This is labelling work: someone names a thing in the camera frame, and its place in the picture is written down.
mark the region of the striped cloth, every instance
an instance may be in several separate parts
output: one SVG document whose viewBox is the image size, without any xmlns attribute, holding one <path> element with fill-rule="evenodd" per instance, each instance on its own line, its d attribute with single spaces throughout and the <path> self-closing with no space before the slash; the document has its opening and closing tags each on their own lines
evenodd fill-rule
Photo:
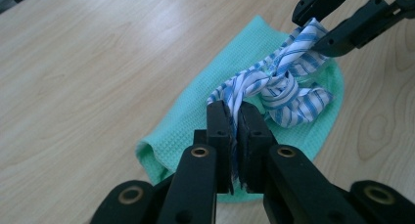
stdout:
<svg viewBox="0 0 415 224">
<path fill-rule="evenodd" d="M 295 29 L 278 50 L 217 87 L 207 104 L 218 100 L 227 104 L 234 135 L 243 99 L 256 94 L 266 110 L 265 117 L 270 116 L 282 127 L 311 122 L 333 101 L 333 95 L 316 83 L 301 88 L 297 79 L 316 73 L 328 60 L 310 50 L 326 33 L 316 19 L 311 19 Z"/>
</svg>

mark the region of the light wood surface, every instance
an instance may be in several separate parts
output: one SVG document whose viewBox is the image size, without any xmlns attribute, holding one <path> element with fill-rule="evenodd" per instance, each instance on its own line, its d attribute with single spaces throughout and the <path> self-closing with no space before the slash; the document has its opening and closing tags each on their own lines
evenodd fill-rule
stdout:
<svg viewBox="0 0 415 224">
<path fill-rule="evenodd" d="M 0 223 L 84 223 L 114 186 L 148 180 L 136 142 L 255 15 L 295 28 L 298 1 L 26 0 L 1 15 Z M 415 20 L 338 61 L 345 101 L 315 164 L 415 202 Z M 217 223 L 267 222 L 261 201 L 218 205 Z"/>
</svg>

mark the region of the wooden table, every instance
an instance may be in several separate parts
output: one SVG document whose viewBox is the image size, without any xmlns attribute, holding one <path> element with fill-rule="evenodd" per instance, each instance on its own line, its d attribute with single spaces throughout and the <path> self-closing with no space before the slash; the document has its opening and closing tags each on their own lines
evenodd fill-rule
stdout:
<svg viewBox="0 0 415 224">
<path fill-rule="evenodd" d="M 255 15 L 295 28 L 297 2 L 26 0 L 1 15 L 0 223 L 84 223 L 115 185 L 148 180 L 137 141 Z M 315 164 L 345 189 L 372 179 L 415 202 L 415 20 L 338 62 L 345 101 Z M 261 201 L 219 204 L 217 223 L 267 218 Z"/>
</svg>

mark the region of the green towel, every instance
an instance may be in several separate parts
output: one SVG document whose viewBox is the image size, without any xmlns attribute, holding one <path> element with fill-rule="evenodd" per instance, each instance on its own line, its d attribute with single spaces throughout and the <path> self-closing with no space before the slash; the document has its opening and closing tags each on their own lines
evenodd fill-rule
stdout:
<svg viewBox="0 0 415 224">
<path fill-rule="evenodd" d="M 255 17 L 180 94 L 164 119 L 150 135 L 140 140 L 136 149 L 136 156 L 154 184 L 175 171 L 184 149 L 193 143 L 194 130 L 206 129 L 206 100 L 209 94 L 236 72 L 278 49 L 287 36 L 274 30 L 261 17 Z M 278 126 L 272 120 L 266 121 L 280 144 L 298 147 L 309 159 L 314 159 L 323 146 L 339 113 L 344 94 L 342 73 L 333 60 L 324 64 L 316 81 L 336 98 L 316 120 L 289 129 Z M 252 97 L 247 101 L 264 112 L 258 98 Z M 261 195 L 247 194 L 239 187 L 236 187 L 234 196 L 218 195 L 220 202 L 244 202 L 258 198 Z"/>
</svg>

